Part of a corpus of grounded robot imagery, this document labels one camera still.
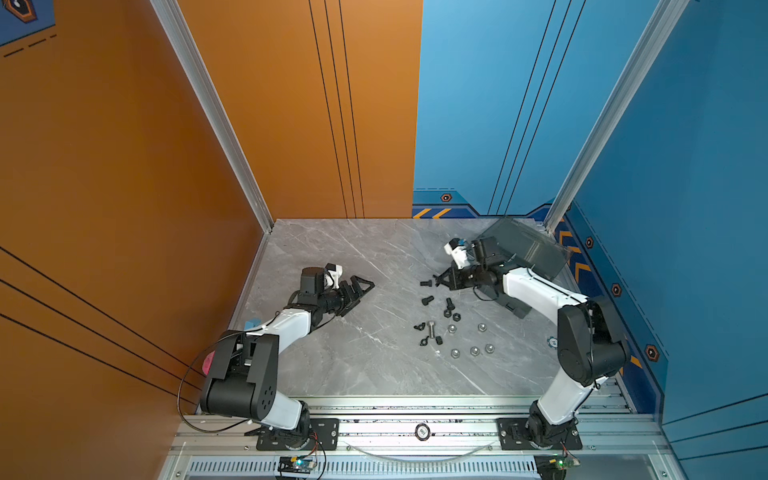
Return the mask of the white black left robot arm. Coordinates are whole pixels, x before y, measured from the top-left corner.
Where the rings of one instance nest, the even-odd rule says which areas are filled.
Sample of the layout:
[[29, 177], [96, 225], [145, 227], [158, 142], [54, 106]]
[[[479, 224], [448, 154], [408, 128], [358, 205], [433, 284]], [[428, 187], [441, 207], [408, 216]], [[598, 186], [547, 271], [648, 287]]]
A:
[[272, 319], [255, 329], [222, 334], [212, 346], [201, 411], [255, 421], [290, 449], [313, 441], [307, 404], [278, 391], [279, 357], [296, 341], [350, 313], [375, 288], [372, 281], [342, 274], [343, 268], [332, 263], [306, 267], [299, 288]]

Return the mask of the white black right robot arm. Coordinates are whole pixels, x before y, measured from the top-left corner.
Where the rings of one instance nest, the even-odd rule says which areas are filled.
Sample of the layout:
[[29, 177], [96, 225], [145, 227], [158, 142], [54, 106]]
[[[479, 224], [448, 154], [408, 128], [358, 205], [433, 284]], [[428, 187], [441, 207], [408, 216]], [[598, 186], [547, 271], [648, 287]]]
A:
[[521, 301], [557, 327], [559, 370], [535, 400], [524, 423], [504, 429], [525, 448], [548, 449], [576, 441], [577, 412], [631, 359], [616, 308], [604, 296], [589, 297], [561, 287], [515, 256], [502, 257], [493, 237], [471, 242], [453, 238], [444, 245], [450, 267], [437, 281], [451, 290], [489, 287]]

